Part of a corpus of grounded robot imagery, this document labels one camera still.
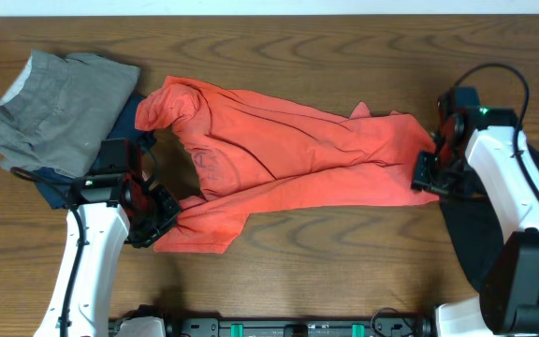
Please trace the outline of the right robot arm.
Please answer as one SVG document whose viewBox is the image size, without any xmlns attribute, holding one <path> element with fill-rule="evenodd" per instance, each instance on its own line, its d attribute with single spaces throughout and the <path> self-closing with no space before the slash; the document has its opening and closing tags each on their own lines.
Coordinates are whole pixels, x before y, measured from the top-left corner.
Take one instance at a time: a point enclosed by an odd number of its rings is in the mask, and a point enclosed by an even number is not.
<svg viewBox="0 0 539 337">
<path fill-rule="evenodd" d="M 476 297 L 438 306 L 437 336 L 539 336 L 539 169 L 513 110 L 473 87 L 438 100 L 435 148 L 418 155 L 414 190 L 468 201 L 484 189 L 503 236 Z"/>
</svg>

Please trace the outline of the red t-shirt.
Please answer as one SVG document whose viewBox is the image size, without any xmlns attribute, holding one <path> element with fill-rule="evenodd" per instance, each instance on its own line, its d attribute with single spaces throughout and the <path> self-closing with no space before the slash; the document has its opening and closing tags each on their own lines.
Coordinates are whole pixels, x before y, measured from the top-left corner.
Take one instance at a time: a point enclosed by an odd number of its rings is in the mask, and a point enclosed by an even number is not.
<svg viewBox="0 0 539 337">
<path fill-rule="evenodd" d="M 171 76 L 138 105 L 135 126 L 170 128 L 200 186 L 158 253 L 222 254 L 254 213 L 434 201 L 411 187 L 416 158 L 433 143 L 410 114 L 375 116 L 359 104 L 342 117 Z"/>
</svg>

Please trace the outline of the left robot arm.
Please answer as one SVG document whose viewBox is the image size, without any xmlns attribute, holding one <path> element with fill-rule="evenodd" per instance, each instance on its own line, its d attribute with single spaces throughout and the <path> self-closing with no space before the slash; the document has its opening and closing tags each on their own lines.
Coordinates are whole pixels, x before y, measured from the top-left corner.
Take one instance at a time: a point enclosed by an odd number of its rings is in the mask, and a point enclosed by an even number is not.
<svg viewBox="0 0 539 337">
<path fill-rule="evenodd" d="M 167 318 L 142 306 L 115 322 L 111 292 L 123 248 L 148 248 L 181 211 L 168 190 L 142 172 L 142 150 L 106 139 L 99 164 L 66 194 L 67 234 L 60 270 L 38 336 L 166 336 Z"/>
</svg>

